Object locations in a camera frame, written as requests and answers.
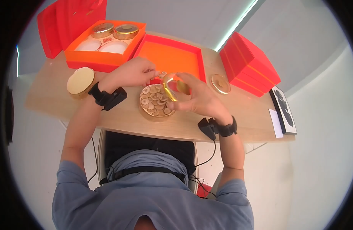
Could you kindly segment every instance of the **person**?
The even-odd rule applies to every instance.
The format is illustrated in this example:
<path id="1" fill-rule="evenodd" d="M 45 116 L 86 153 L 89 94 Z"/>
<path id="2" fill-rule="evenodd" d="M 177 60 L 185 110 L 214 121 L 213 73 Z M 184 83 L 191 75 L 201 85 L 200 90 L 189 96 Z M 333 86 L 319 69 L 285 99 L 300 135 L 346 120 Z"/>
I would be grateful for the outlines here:
<path id="1" fill-rule="evenodd" d="M 105 76 L 98 88 L 112 93 L 122 86 L 145 85 L 158 74 L 155 69 L 152 62 L 137 57 Z M 190 86 L 191 98 L 172 102 L 168 104 L 169 108 L 213 117 L 222 126 L 233 123 L 228 109 L 206 83 L 187 73 L 177 75 Z M 177 159 L 178 154 L 174 157 L 157 148 L 139 149 L 119 157 L 111 164 L 109 182 L 90 190 L 83 150 L 96 128 L 102 108 L 89 95 L 68 124 L 52 204 L 52 219 L 57 229 L 253 229 L 253 212 L 244 183 L 245 151 L 236 134 L 220 136 L 224 168 L 215 200 L 201 199 L 189 190 L 188 175 L 194 165 L 189 166 L 188 171 Z M 111 142 L 113 146 L 123 144 L 117 139 Z M 190 154 L 187 147 L 181 151 L 181 155 L 185 154 Z M 112 172 L 139 166 L 163 167 L 185 177 L 181 179 L 164 172 L 138 172 L 117 180 L 111 178 Z"/>

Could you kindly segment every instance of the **black and white frame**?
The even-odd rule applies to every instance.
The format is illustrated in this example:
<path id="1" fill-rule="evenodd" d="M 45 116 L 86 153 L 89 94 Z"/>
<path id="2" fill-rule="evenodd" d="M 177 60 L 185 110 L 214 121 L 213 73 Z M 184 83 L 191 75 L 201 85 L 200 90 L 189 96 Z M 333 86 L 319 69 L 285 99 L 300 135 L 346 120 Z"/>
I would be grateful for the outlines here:
<path id="1" fill-rule="evenodd" d="M 290 112 L 289 104 L 285 98 L 284 92 L 274 86 L 270 90 L 270 95 L 274 102 L 283 134 L 296 135 L 297 129 L 295 128 L 294 119 Z"/>

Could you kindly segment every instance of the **white card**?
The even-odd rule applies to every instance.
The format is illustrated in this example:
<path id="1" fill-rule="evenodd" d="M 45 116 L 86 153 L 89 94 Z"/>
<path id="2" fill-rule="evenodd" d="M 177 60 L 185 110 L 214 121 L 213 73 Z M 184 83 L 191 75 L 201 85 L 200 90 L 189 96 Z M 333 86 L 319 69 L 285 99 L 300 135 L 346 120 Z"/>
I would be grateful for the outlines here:
<path id="1" fill-rule="evenodd" d="M 275 110 L 269 109 L 272 125 L 274 126 L 275 136 L 276 138 L 281 138 L 283 136 L 283 131 L 281 130 L 279 117 L 277 116 L 277 112 Z"/>

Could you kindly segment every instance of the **red box stack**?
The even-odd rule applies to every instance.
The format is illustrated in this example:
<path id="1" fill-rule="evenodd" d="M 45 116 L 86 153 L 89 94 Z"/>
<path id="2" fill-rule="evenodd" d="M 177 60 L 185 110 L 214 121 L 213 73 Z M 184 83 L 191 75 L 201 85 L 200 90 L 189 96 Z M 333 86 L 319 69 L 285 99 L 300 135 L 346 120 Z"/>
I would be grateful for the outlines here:
<path id="1" fill-rule="evenodd" d="M 228 39 L 220 57 L 230 84 L 257 97 L 280 83 L 280 77 L 265 53 L 237 32 Z"/>

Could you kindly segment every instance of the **black wrist sensor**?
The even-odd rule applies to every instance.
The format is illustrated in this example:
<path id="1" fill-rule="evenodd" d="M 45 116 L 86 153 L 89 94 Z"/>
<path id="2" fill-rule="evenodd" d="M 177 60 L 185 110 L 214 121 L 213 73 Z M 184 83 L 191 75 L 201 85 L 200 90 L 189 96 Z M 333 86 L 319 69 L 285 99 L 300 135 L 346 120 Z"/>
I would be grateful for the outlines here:
<path id="1" fill-rule="evenodd" d="M 98 89 L 98 82 L 92 86 L 88 94 L 91 94 L 95 100 L 96 104 L 103 106 L 102 110 L 109 111 L 115 105 L 121 103 L 124 99 L 127 98 L 127 92 L 122 88 L 118 88 L 112 94 L 109 94 L 106 91 L 100 92 Z"/>
<path id="2" fill-rule="evenodd" d="M 234 117 L 233 124 L 229 124 L 227 126 L 220 126 L 214 118 L 210 118 L 208 121 L 206 118 L 203 118 L 200 122 L 198 122 L 198 128 L 211 140 L 216 139 L 216 134 L 220 134 L 221 136 L 231 136 L 233 134 L 237 134 L 237 122 Z"/>

